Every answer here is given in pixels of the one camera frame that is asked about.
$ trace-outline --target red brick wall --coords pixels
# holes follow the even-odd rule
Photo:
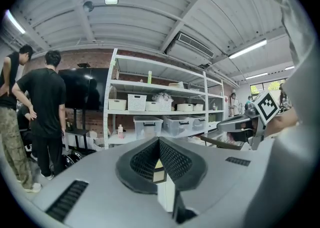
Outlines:
[[[61,63],[57,67],[57,70],[79,68],[77,64],[80,64],[80,63],[88,63],[92,68],[109,68],[110,61],[112,58],[112,53],[113,53],[113,49],[84,49],[84,50],[64,51],[61,53],[62,59],[61,59]],[[178,66],[184,69],[197,72],[193,68],[190,68],[182,63],[179,63],[170,59],[164,59],[161,57],[156,57],[148,54],[124,51],[124,50],[119,50],[118,54],[124,55],[124,56],[152,59],[159,62],[166,62],[167,64],[171,64],[174,66]],[[32,59],[29,63],[25,65],[23,74],[26,74],[29,71],[34,69],[43,68],[44,66],[45,66],[44,57],[38,57],[38,58]],[[141,79],[143,79],[143,82],[145,83],[148,80],[147,77],[131,76],[126,74],[120,74],[119,79],[125,80],[125,81],[140,81]],[[159,85],[168,85],[170,81],[152,78],[152,83],[159,84]],[[212,94],[219,95],[221,92],[221,87],[220,86],[213,87],[209,90],[209,92]],[[229,88],[226,85],[224,85],[224,94],[226,96],[229,96],[231,94],[231,90],[229,90]],[[185,101],[186,101],[186,98],[174,98],[173,104],[182,104],[182,103],[185,103]],[[74,118],[73,112],[74,111],[72,109],[67,109],[66,111],[68,120],[70,120],[72,123]],[[85,115],[86,115],[85,117],[86,129],[97,132],[98,137],[103,137],[103,112],[91,110],[91,111],[86,111]],[[125,129],[134,128],[133,117],[129,115],[116,115],[115,123],[116,123],[116,127],[118,127],[119,124],[122,124],[122,126]],[[82,128],[81,112],[77,113],[77,127]],[[108,128],[110,131],[112,131],[112,115],[109,115],[109,118],[108,118]]]

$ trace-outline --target black monitor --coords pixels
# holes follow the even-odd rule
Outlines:
[[[107,68],[60,70],[58,74],[63,78],[66,88],[65,107],[102,111],[108,71]]]

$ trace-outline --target metal shelving unit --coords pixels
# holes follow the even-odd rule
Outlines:
[[[108,138],[108,115],[113,115],[113,132],[115,131],[115,115],[199,115],[204,114],[205,126],[203,131],[188,131],[178,136],[188,137],[192,135],[198,135],[201,133],[208,133],[209,130],[213,130],[217,127],[217,122],[209,123],[209,114],[223,113],[224,105],[224,88],[222,81],[217,81],[211,78],[207,78],[205,72],[202,74],[183,69],[165,62],[154,61],[145,58],[138,58],[133,56],[118,55],[118,49],[113,50],[110,67],[108,71],[105,96],[104,96],[104,110],[103,110],[103,133],[104,133],[104,148],[108,149],[109,144],[126,144],[131,141],[135,141],[134,130],[129,129],[126,132],[125,139],[118,139],[117,135],[112,135]],[[148,72],[152,71],[152,78],[173,81],[184,82],[189,85],[200,88],[200,91],[184,88],[175,88],[166,85],[147,84],[143,82],[126,81],[112,79],[112,73],[114,68],[118,69],[119,74],[143,76],[147,77]],[[208,93],[208,88],[220,85],[222,86],[222,96]],[[203,111],[129,111],[129,110],[109,110],[108,100],[110,89],[114,89],[114,96],[117,92],[128,94],[140,94],[140,95],[153,95],[160,92],[166,92],[172,97],[189,98],[189,99],[202,99],[205,103]],[[209,110],[209,99],[221,99],[222,110]],[[161,136],[169,136],[166,131],[161,131]]]

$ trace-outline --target white sneaker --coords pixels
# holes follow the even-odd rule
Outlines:
[[[36,158],[32,153],[30,154],[31,159],[33,159],[34,161],[38,162],[38,158]]]
[[[41,184],[35,182],[35,183],[32,185],[31,189],[24,189],[24,190],[25,190],[27,193],[35,193],[35,194],[36,194],[36,193],[38,193],[38,192],[41,191],[41,188],[42,188]]]
[[[43,176],[44,178],[46,178],[46,179],[48,179],[48,180],[52,180],[53,178],[54,178],[54,175],[53,174],[51,174],[51,175],[49,175],[49,176],[44,176],[42,173],[40,173],[41,174],[41,176]]]

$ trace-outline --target floor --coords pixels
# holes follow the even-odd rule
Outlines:
[[[45,187],[48,183],[51,182],[48,179],[41,176],[40,168],[38,167],[38,164],[33,159],[28,158],[28,161],[31,167],[31,173],[32,173],[32,178],[34,183],[40,183],[42,187]],[[0,171],[3,177],[6,177],[9,180],[7,181],[7,184],[9,185],[10,190],[15,191],[17,193],[24,194],[27,199],[32,201],[32,199],[36,196],[36,193],[25,192],[21,184],[17,182],[16,176],[14,175],[4,155],[1,136],[0,136]]]

